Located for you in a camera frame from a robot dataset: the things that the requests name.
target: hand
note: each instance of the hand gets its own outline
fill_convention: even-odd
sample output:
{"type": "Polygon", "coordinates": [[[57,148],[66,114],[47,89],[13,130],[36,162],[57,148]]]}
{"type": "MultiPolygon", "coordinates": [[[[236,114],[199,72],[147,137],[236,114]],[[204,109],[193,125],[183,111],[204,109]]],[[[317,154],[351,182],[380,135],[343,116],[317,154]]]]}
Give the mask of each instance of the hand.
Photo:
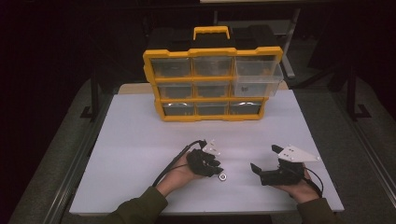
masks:
{"type": "MultiPolygon", "coordinates": [[[[307,179],[311,178],[306,170],[304,171],[304,176],[307,179]]],[[[319,198],[317,192],[304,180],[300,180],[296,185],[278,185],[273,187],[286,191],[297,203],[306,203],[319,198]]]]}
{"type": "Polygon", "coordinates": [[[190,152],[184,154],[173,166],[175,169],[169,171],[163,180],[157,185],[156,189],[163,195],[163,197],[166,197],[175,189],[183,188],[190,183],[190,181],[203,177],[201,175],[196,175],[190,169],[186,159],[189,153],[190,152]]]}

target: person's left hand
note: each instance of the person's left hand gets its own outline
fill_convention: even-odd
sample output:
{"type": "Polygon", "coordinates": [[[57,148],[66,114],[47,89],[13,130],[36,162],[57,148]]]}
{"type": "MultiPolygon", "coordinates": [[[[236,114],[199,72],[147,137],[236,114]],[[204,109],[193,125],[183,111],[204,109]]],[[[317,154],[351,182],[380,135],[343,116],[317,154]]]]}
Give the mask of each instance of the person's left hand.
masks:
{"type": "Polygon", "coordinates": [[[187,155],[190,152],[184,154],[173,166],[163,180],[157,185],[156,189],[166,197],[169,193],[175,189],[180,189],[186,186],[190,181],[194,179],[202,178],[201,175],[196,175],[192,172],[187,162],[187,155]]]}

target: person's right hand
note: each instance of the person's right hand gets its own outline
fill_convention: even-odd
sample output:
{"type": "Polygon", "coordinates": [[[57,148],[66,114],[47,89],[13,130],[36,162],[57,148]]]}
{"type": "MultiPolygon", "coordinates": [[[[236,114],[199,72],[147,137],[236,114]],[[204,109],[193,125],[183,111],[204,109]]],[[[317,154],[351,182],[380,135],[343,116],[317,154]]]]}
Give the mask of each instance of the person's right hand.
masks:
{"type": "MultiPolygon", "coordinates": [[[[304,176],[310,179],[306,170],[304,176]]],[[[296,185],[278,185],[272,187],[286,191],[297,203],[306,203],[319,198],[317,192],[304,180],[300,180],[296,185]]]]}

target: black glove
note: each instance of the black glove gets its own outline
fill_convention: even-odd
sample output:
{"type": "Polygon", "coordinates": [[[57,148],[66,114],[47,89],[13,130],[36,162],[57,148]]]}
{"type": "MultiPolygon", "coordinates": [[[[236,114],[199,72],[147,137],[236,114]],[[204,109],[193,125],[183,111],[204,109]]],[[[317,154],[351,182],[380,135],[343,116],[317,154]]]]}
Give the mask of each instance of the black glove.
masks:
{"type": "Polygon", "coordinates": [[[224,169],[220,168],[220,162],[215,160],[215,156],[203,152],[201,149],[194,149],[187,155],[187,162],[190,169],[196,175],[212,176],[220,174],[224,169]]]}

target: dark background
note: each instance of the dark background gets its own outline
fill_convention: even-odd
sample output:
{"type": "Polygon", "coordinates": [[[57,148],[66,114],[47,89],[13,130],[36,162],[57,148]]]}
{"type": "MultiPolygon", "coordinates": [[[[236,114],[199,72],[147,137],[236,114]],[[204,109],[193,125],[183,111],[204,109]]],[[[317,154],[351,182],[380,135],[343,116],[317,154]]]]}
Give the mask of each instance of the dark background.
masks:
{"type": "MultiPolygon", "coordinates": [[[[209,10],[87,10],[138,2],[145,1],[0,1],[0,223],[8,221],[93,70],[108,92],[122,83],[145,82],[142,54],[150,29],[191,28],[213,21],[209,10]]],[[[396,118],[392,54],[396,34],[391,10],[378,3],[303,7],[294,38],[320,38],[312,67],[325,69],[342,55],[352,55],[358,75],[396,118]]],[[[289,18],[290,11],[227,10],[219,18],[257,20],[269,15],[289,18]]]]}

